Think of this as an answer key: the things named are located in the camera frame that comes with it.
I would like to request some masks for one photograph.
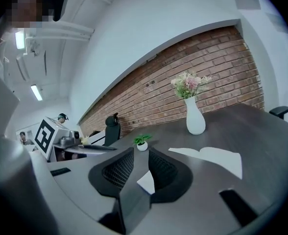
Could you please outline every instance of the chair armrest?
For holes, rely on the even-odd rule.
[[[102,151],[115,151],[115,150],[117,150],[114,147],[97,145],[97,144],[84,144],[83,147],[85,149],[102,150]]]
[[[284,119],[285,113],[288,113],[288,106],[279,106],[271,111],[269,111],[270,114],[275,115],[276,117],[279,117],[281,119]]]

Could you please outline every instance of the green plant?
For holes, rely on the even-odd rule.
[[[145,143],[145,140],[150,139],[151,135],[140,135],[134,138],[134,144],[142,145]]]

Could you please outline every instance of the pink flower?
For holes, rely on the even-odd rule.
[[[195,77],[188,77],[185,84],[189,90],[195,90],[197,88],[197,82]]]
[[[202,82],[202,79],[197,76],[197,77],[195,78],[195,81],[196,81],[197,84],[200,84],[200,83]]]

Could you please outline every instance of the chair backrest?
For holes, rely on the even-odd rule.
[[[104,146],[110,146],[120,138],[121,126],[117,117],[118,113],[108,117],[105,121],[107,127],[105,130]]]

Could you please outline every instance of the ceiling light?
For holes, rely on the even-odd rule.
[[[24,30],[16,32],[16,46],[17,49],[24,49]]]
[[[42,101],[43,100],[42,96],[41,96],[40,92],[38,91],[36,84],[31,85],[31,89],[32,89],[34,95],[36,96],[37,100]]]

